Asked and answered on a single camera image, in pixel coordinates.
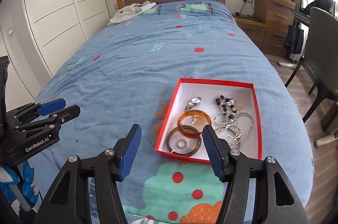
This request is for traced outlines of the dark brown bangle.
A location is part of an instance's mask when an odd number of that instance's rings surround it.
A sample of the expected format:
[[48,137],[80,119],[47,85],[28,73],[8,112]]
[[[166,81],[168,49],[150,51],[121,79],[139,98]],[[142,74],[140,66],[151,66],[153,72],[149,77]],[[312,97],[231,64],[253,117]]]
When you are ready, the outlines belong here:
[[166,147],[170,154],[182,155],[185,157],[193,156],[202,143],[202,137],[191,139],[183,136],[178,127],[170,131],[166,137]]

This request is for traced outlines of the amber bangle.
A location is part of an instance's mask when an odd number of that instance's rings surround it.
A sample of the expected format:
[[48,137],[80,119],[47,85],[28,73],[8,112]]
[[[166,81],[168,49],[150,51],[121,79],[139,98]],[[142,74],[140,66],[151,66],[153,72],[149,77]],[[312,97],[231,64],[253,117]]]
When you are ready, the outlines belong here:
[[200,138],[205,125],[211,125],[211,118],[206,112],[199,109],[182,113],[177,121],[179,132],[183,136],[191,139]]

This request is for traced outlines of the silver wristwatch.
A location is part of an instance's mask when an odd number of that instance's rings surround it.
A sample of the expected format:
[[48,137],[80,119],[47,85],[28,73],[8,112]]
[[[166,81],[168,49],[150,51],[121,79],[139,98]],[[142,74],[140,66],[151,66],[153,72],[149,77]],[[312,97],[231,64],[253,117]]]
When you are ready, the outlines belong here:
[[192,110],[194,107],[200,105],[201,103],[201,97],[193,97],[183,108],[184,111],[190,111]]

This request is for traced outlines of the red jewelry box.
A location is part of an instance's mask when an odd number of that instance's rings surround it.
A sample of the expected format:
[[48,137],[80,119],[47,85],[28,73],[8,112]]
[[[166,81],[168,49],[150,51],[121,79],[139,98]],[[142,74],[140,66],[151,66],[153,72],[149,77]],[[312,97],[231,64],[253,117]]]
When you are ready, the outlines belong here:
[[254,85],[248,82],[181,78],[178,80],[155,144],[171,158],[209,163],[203,127],[249,158],[262,159],[263,141]]

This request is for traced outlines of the blue patterned bedspread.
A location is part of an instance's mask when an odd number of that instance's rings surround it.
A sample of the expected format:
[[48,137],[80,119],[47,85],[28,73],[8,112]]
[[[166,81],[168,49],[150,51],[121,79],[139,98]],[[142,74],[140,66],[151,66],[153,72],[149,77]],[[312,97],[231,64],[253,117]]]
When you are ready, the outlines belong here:
[[226,185],[210,164],[175,160],[154,149],[181,78],[252,83],[262,154],[277,159],[302,204],[308,203],[313,155],[300,113],[278,72],[216,1],[157,5],[106,27],[67,60],[37,101],[63,98],[81,113],[62,127],[58,143],[33,158],[41,195],[69,156],[96,156],[137,123],[140,147],[119,184],[128,221],[214,222]]

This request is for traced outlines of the white wardrobe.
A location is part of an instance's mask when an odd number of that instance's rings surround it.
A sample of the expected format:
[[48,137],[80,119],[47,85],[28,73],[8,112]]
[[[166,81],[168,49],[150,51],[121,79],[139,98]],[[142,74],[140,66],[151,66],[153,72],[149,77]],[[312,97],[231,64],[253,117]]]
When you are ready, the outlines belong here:
[[105,0],[3,0],[1,55],[10,59],[7,108],[33,101],[108,20]]

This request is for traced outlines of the white clothing on bed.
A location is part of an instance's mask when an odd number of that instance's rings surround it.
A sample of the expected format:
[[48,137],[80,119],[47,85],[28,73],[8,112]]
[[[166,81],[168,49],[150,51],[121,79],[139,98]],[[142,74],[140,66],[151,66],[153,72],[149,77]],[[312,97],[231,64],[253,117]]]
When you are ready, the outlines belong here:
[[114,16],[109,20],[108,26],[116,25],[133,19],[139,16],[141,13],[152,9],[156,6],[156,2],[145,1],[143,3],[132,3],[131,5],[125,6],[119,9]]

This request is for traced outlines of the low wooden nightstand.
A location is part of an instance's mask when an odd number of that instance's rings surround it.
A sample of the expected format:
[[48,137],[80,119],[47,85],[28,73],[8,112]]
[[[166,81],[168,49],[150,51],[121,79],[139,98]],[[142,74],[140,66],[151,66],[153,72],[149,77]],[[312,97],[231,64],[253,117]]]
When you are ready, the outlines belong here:
[[235,21],[263,54],[286,57],[284,43],[288,34],[287,29],[249,19],[235,18]]

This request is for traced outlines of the dark hanging bag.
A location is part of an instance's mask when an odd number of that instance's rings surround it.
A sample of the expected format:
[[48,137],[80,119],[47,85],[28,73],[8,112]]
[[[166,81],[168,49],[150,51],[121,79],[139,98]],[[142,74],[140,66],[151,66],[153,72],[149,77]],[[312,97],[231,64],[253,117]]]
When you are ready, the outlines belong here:
[[304,43],[304,31],[300,28],[298,23],[288,26],[287,37],[284,42],[284,49],[286,50],[286,58],[290,59],[292,54],[301,54]]

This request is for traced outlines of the grey chair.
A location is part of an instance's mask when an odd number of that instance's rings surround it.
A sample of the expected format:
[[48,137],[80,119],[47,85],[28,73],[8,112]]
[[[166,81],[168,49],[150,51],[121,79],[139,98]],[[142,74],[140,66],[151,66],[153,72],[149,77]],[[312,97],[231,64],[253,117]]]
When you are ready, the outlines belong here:
[[318,7],[310,10],[304,54],[286,86],[291,83],[300,67],[304,68],[317,88],[316,99],[303,116],[303,122],[306,122],[323,100],[337,101],[337,20]]

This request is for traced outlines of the wooden drawer cabinet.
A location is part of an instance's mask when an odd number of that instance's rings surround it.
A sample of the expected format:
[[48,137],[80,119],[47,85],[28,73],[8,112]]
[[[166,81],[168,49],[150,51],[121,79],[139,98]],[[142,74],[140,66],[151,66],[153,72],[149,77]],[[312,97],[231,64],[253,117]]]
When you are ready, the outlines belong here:
[[261,22],[288,29],[296,4],[291,0],[254,0],[254,17]]

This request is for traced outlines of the dark backpack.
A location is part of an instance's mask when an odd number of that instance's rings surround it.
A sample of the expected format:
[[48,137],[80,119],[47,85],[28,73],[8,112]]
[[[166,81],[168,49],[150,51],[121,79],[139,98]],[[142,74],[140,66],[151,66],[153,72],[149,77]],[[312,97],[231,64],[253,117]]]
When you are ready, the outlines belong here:
[[335,1],[334,0],[314,0],[308,4],[305,8],[301,8],[300,11],[306,15],[310,15],[310,10],[312,7],[317,7],[319,9],[325,10],[331,15],[335,15]]

